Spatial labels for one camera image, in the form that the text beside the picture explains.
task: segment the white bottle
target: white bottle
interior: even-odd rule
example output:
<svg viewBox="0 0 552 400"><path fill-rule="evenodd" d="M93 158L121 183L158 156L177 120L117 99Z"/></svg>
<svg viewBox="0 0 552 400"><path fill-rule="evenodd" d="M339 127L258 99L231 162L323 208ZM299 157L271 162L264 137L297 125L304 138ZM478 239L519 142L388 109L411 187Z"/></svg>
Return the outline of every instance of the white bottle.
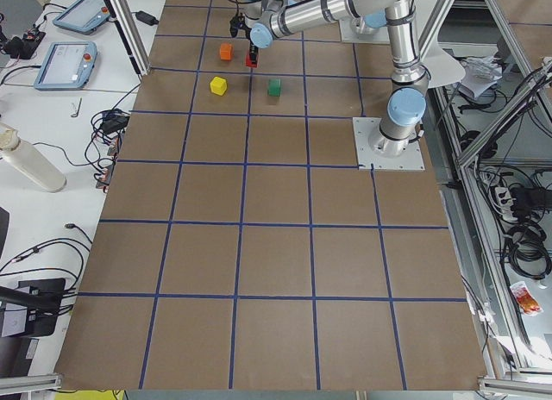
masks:
<svg viewBox="0 0 552 400"><path fill-rule="evenodd" d="M15 169L52 193L62 190L67 179L35 146L17 136L17 130L0 122L0 152Z"/></svg>

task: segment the toy block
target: toy block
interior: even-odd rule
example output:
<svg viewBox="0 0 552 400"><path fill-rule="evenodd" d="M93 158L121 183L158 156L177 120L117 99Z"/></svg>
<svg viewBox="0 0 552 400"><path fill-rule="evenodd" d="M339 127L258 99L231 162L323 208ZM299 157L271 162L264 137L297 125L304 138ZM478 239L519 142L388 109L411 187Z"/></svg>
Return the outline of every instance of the toy block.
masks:
<svg viewBox="0 0 552 400"><path fill-rule="evenodd" d="M224 78L214 77L210 81L210 92L217 94L218 96L223 96L226 90L228 89L228 84Z"/></svg>
<svg viewBox="0 0 552 400"><path fill-rule="evenodd" d="M282 91L281 79L273 78L268 80L268 95L272 97L279 97Z"/></svg>
<svg viewBox="0 0 552 400"><path fill-rule="evenodd" d="M234 53L234 47L232 47L232 44L227 44L226 42L221 44L221 47L219 50L221 60L231 61L233 53Z"/></svg>

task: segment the white desk surface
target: white desk surface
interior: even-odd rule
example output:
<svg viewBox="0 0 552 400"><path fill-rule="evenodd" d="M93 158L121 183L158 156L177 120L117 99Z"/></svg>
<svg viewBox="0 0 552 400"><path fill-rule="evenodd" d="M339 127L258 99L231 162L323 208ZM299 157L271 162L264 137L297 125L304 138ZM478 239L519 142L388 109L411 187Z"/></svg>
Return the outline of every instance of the white desk surface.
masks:
<svg viewBox="0 0 552 400"><path fill-rule="evenodd" d="M75 1L77 0L52 0L52 3L61 6L69 6ZM160 19L165 0L127 0L127 2L129 3L131 11L144 10ZM62 11L62 9L54 6L47 6L44 13L57 11ZM98 56L94 65L94 71L85 89L126 92L139 83L115 24L106 22L94 33L84 35L53 25L52 21L57 15L58 14L51 14L47 16L47 22L41 27L41 30L46 32L46 36L38 47L34 57L29 60L20 59L15 67L41 65L46 57L48 48L50 48L50 44L53 42L94 41L97 46ZM157 25L149 26L143 22L138 22L136 19L135 24L140 33L144 47L149 53L154 43ZM20 72L12 74L7 79L6 83L11 85L32 86L35 82L37 73L38 70L35 69L21 70Z"/></svg>
<svg viewBox="0 0 552 400"><path fill-rule="evenodd" d="M75 0L53 0L52 3L68 6ZM128 0L132 11L144 10L158 19L165 0ZM48 6L44 13L56 10ZM91 137L91 117L100 110L110 109L139 80L130 64L115 25L106 23L95 34L81 35L55 27L55 14L48 17L47 36L34 59L20 60L17 66L39 65L50 46L56 41L95 41L99 57L91 80L81 91L37 91L32 87L37 70L22 70L0 86L0 120L19 130L19 135L31 143L43 141L63 147L73 163L84 163L84 150ZM149 53L156 30L137 22L144 46ZM130 110L135 93L127 96L118 106ZM82 97L79 115L72 118L73 105ZM90 237L96 231L97 221L104 205L105 194L95 188L90 166L73 167L63 153L55 148L37 147L66 176L67 186L58 193L47 193L33 184L5 161L0 160L0 206L10 213L8 238L0 265L19 252L41 241L56 237L70 237L86 243L76 230L68 230L68 222L78 224ZM60 267L77 272L78 255L68 247L54 246L23 262L15 263L6 272L23 271L37 267ZM0 278L0 285L16 287L25 279L60 278L60 272L40 272ZM67 283L72 280L67 276ZM53 371L60 355L70 316L59 318L52 336L40 338L29 375Z"/></svg>

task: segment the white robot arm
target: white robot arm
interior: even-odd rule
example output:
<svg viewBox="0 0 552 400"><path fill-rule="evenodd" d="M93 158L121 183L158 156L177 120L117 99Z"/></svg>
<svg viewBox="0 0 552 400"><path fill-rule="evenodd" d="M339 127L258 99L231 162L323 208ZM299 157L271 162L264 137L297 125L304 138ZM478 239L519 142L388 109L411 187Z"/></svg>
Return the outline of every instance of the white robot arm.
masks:
<svg viewBox="0 0 552 400"><path fill-rule="evenodd" d="M278 38L308 28L362 18L385 9L394 71L387 114L369 138L372 149L399 156L426 108L429 74L419 59L414 0L246 0L244 23L253 46L269 47Z"/></svg>

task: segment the mounting plate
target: mounting plate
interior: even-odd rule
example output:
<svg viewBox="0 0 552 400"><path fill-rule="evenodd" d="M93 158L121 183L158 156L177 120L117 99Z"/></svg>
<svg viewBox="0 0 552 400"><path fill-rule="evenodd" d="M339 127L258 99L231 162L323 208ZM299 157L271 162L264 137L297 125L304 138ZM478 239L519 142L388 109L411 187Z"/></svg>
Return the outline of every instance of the mounting plate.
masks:
<svg viewBox="0 0 552 400"><path fill-rule="evenodd" d="M373 128L380 125L380 118L376 117L355 117L353 118L354 143L356 145L356 158L359 169L370 170L397 170L408 172L421 172L425 170L423 165L422 152L417 141L409 144L405 152L394 159L388 159L377 154L368 145L368 136Z"/></svg>

